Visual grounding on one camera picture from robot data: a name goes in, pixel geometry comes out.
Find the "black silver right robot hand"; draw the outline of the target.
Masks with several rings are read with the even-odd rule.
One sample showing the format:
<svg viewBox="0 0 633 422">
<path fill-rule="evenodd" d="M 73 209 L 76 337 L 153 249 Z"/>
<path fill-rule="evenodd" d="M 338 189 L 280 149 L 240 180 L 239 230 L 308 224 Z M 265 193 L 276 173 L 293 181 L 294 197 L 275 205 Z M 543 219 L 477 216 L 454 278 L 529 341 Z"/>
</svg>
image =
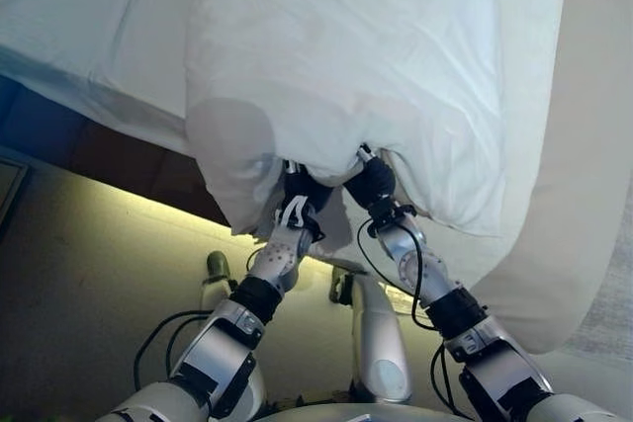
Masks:
<svg viewBox="0 0 633 422">
<path fill-rule="evenodd" d="M 357 156 L 361 171 L 344 183 L 352 199 L 365 210 L 391 200 L 396 186 L 392 168 L 366 143 L 359 147 Z"/>
</svg>

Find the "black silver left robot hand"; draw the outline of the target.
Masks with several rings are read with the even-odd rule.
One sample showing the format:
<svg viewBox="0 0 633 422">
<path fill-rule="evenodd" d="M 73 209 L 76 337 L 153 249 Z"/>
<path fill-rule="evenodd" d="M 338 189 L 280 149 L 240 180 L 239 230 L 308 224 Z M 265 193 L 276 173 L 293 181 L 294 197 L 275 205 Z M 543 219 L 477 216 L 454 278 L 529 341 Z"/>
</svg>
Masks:
<svg viewBox="0 0 633 422">
<path fill-rule="evenodd" d="M 291 160 L 284 161 L 284 199 L 282 208 L 285 209 L 294 198 L 306 198 L 315 213 L 323 210 L 333 189 L 319 183 L 308 169 Z"/>
</svg>

